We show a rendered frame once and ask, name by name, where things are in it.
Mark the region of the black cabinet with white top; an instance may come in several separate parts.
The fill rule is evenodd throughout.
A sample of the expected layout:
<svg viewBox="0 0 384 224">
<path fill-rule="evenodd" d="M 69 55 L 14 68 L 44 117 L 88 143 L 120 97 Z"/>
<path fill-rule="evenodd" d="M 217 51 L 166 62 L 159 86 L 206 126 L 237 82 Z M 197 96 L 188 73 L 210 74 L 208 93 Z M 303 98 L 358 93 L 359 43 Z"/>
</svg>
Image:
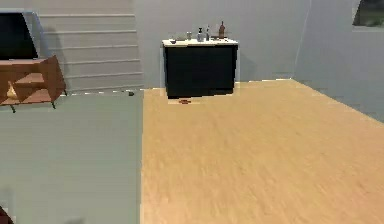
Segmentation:
<svg viewBox="0 0 384 224">
<path fill-rule="evenodd" d="M 236 41 L 163 41 L 164 84 L 169 99 L 232 94 Z"/>
</svg>

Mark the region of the brown wooden tv stand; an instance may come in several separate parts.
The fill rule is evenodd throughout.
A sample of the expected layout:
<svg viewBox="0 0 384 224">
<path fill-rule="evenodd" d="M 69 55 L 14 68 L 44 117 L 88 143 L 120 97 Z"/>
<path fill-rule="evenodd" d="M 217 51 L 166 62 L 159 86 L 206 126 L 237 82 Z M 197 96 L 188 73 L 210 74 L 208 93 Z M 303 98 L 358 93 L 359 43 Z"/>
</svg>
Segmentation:
<svg viewBox="0 0 384 224">
<path fill-rule="evenodd" d="M 17 99 L 7 97 L 8 82 L 11 81 Z M 49 102 L 56 108 L 55 101 L 66 91 L 66 83 L 55 55 L 43 59 L 0 60 L 0 106 Z"/>
</svg>

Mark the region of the pale yellow statuette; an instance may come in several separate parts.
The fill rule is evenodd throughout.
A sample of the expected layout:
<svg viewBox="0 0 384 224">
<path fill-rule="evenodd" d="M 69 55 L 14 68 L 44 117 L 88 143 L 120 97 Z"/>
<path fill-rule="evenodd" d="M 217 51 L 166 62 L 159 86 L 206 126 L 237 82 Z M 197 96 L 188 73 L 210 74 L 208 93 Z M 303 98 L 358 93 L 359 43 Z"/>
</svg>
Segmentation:
<svg viewBox="0 0 384 224">
<path fill-rule="evenodd" d="M 12 82 L 9 81 L 8 85 L 9 85 L 9 89 L 7 91 L 7 97 L 11 98 L 11 99 L 17 99 L 17 94 L 16 94 L 16 91 L 12 85 Z"/>
</svg>

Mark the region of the black television set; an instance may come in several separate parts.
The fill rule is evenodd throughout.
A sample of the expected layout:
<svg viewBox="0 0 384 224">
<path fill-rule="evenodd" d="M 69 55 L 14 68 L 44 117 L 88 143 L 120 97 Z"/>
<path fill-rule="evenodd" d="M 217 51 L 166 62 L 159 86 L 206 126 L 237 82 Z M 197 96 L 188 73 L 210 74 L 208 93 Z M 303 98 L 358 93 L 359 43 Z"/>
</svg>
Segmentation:
<svg viewBox="0 0 384 224">
<path fill-rule="evenodd" d="M 22 13 L 0 13 L 0 60 L 35 59 L 35 45 Z"/>
</svg>

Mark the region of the dark red furniture corner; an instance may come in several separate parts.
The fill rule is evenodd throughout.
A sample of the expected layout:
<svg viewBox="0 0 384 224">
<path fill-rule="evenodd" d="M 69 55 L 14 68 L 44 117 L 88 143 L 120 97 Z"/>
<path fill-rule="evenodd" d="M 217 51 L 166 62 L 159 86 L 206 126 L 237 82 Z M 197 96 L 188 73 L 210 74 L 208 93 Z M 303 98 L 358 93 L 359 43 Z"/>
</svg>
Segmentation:
<svg viewBox="0 0 384 224">
<path fill-rule="evenodd" d="M 14 224 L 10 216 L 0 206 L 0 224 Z"/>
</svg>

